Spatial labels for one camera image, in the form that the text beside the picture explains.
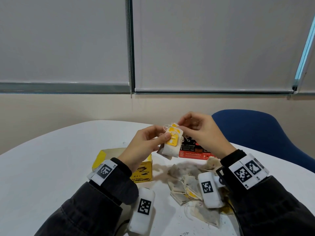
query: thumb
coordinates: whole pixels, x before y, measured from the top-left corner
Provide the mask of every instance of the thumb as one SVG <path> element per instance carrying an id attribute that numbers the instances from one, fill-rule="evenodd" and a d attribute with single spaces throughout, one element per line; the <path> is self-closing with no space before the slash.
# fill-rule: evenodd
<path id="1" fill-rule="evenodd" d="M 183 132 L 184 132 L 183 135 L 190 136 L 190 137 L 192 137 L 192 138 L 194 138 L 194 139 L 197 138 L 196 133 L 197 133 L 198 131 L 192 130 L 192 129 L 190 129 L 190 128 L 188 128 L 188 127 L 184 127 L 184 126 L 179 126 L 178 128 L 180 128 L 181 130 L 183 130 Z"/>
<path id="2" fill-rule="evenodd" d="M 158 146 L 165 142 L 167 142 L 169 139 L 171 139 L 171 134 L 169 132 L 166 132 L 162 135 L 160 135 L 158 138 L 154 138 L 151 141 L 152 146 Z"/>

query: hand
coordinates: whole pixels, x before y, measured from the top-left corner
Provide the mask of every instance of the hand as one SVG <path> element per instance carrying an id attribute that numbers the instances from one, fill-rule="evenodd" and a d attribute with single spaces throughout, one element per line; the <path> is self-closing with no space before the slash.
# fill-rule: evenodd
<path id="1" fill-rule="evenodd" d="M 132 172 L 135 172 L 152 152 L 159 149 L 159 145 L 167 142 L 169 139 L 171 139 L 171 134 L 169 132 L 165 133 L 161 126 L 153 125 L 141 129 L 137 131 L 118 159 L 127 165 Z"/>
<path id="2" fill-rule="evenodd" d="M 177 123 L 180 129 L 196 140 L 200 146 L 213 153 L 219 159 L 236 150 L 209 115 L 188 112 Z"/>

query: yellow box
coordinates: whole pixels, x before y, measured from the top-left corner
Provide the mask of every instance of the yellow box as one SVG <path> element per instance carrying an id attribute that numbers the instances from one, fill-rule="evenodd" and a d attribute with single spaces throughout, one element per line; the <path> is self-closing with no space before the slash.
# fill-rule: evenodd
<path id="1" fill-rule="evenodd" d="M 119 157 L 125 149 L 126 148 L 122 147 L 101 150 L 92 165 L 92 170 L 96 169 L 105 159 L 109 160 L 113 157 Z M 152 155 L 150 154 L 132 174 L 130 179 L 135 183 L 152 181 L 152 164 Z"/>

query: fingernail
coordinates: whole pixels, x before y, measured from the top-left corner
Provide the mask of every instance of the fingernail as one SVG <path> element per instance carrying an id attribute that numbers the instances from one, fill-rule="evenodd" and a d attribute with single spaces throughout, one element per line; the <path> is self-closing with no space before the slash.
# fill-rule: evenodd
<path id="1" fill-rule="evenodd" d="M 171 134 L 169 132 L 164 133 L 164 135 L 166 139 L 171 138 Z"/>

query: cardboard box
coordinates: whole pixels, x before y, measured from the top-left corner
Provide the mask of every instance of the cardboard box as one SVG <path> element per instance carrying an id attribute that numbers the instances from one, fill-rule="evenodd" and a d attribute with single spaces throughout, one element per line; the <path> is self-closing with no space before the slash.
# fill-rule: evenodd
<path id="1" fill-rule="evenodd" d="M 126 148 L 122 147 L 101 150 L 92 165 L 92 170 L 96 169 L 104 160 L 118 157 L 125 149 Z M 130 179 L 135 183 L 152 181 L 152 164 L 152 155 L 150 154 L 148 158 L 141 163 L 136 172 L 132 174 Z"/>
<path id="2" fill-rule="evenodd" d="M 214 156 L 211 152 L 203 149 L 195 139 L 189 137 L 184 138 L 181 144 L 179 157 L 207 160 L 210 156 Z"/>

